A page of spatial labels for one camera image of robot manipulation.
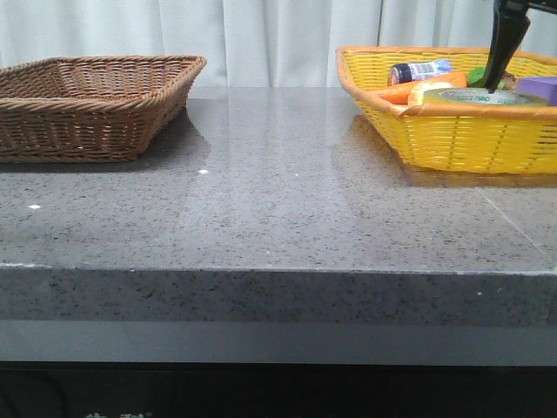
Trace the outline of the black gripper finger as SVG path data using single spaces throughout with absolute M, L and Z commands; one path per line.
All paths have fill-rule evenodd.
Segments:
M 484 72 L 484 87 L 494 93 L 530 26 L 528 1 L 493 2 L 493 33 Z

